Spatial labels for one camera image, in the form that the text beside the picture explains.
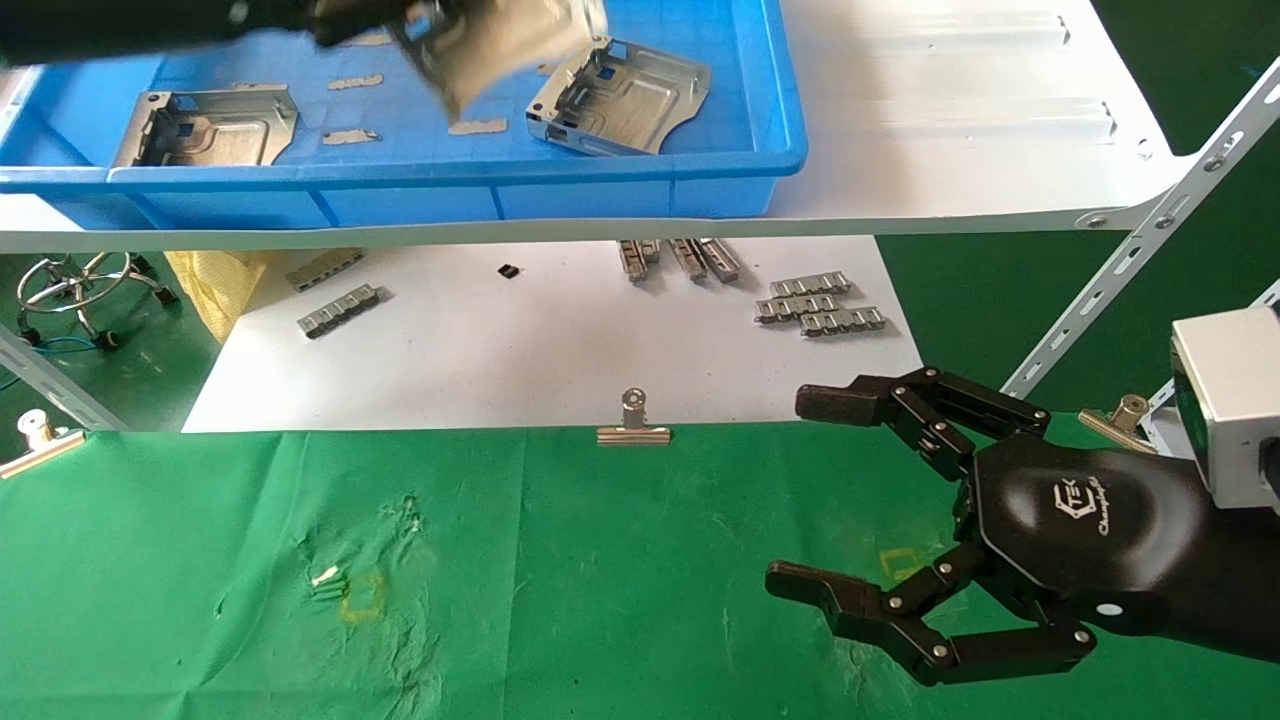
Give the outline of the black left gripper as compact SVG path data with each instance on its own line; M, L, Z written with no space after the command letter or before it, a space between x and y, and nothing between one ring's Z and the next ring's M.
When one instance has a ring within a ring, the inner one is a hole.
M402 45L429 44L442 31L448 31L448 1L311 1L305 17L305 31L319 46L333 47L393 20L402 20Z

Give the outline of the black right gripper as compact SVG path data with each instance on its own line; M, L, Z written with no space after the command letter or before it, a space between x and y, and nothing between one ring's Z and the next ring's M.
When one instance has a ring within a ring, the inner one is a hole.
M795 411L806 421L888 427L946 480L969 478L973 544L893 588L786 561L765 571L771 594L818 609L833 637L884 651L919 684L1068 673L1096 647L1082 623L1123 635L1215 637L1201 548L1215 506L1192 462L1051 443L1041 438L1048 411L934 366L805 384ZM977 451L965 428L1002 441ZM946 637L927 624L973 583L1029 626Z

